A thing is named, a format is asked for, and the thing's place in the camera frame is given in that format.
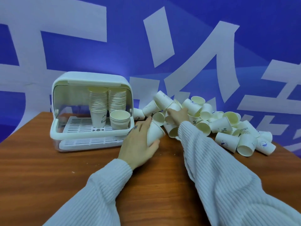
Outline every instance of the white drip tray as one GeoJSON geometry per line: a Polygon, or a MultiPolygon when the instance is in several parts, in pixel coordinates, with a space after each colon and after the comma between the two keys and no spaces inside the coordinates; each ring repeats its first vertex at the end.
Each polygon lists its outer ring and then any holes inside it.
{"type": "MultiPolygon", "coordinates": [[[[101,129],[92,126],[92,120],[88,118],[70,117],[63,133],[82,133],[82,132],[97,132],[97,131],[111,131],[110,118],[106,120],[106,126],[101,129]]],[[[89,138],[77,140],[62,140],[59,148],[62,151],[76,151],[76,150],[89,150],[96,148],[107,148],[121,146],[123,140],[115,140],[112,137],[103,138],[89,138]]]]}

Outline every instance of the wooden table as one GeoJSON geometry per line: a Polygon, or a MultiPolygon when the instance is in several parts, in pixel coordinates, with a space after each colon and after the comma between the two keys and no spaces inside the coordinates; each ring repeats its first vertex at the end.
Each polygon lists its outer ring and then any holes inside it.
{"type": "MultiPolygon", "coordinates": [[[[0,225],[42,225],[118,156],[119,148],[59,153],[49,137],[51,122],[51,113],[41,113],[0,144],[0,225]]],[[[258,152],[234,157],[261,178],[268,194],[301,212],[299,158],[279,145],[269,157],[258,152]]],[[[209,225],[183,148],[167,136],[134,171],[116,205],[122,225],[209,225]]]]}

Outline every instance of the person's left hand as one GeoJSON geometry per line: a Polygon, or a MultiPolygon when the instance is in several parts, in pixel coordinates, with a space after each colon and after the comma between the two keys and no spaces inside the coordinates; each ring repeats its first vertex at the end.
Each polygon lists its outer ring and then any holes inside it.
{"type": "Polygon", "coordinates": [[[132,170],[143,165],[159,148],[160,140],[156,140],[150,147],[147,147],[147,133],[150,124],[151,117],[146,121],[138,121],[122,143],[118,159],[129,164],[132,170]]]}

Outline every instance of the ribbed sleeve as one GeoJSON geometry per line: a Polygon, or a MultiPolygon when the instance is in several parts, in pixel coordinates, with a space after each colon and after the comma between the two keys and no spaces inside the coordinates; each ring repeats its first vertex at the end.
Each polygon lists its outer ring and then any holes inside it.
{"type": "Polygon", "coordinates": [[[266,194],[259,177],[190,122],[179,127],[190,178],[212,226],[301,225],[301,214],[266,194]]]}
{"type": "Polygon", "coordinates": [[[114,159],[90,176],[86,186],[66,202],[45,226],[120,225],[115,199],[130,179],[130,166],[114,159]]]}

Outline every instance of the white plastic container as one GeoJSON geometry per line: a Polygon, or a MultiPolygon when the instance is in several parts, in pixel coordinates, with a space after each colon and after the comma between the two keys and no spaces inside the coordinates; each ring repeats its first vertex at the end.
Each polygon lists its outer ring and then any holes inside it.
{"type": "Polygon", "coordinates": [[[51,100],[53,122],[50,137],[61,152],[121,146],[123,140],[113,137],[126,136],[134,127],[132,88],[119,75],[66,72],[54,81],[51,100]],[[128,129],[112,130],[109,113],[104,128],[92,126],[89,86],[126,90],[126,111],[130,113],[128,129]]]}

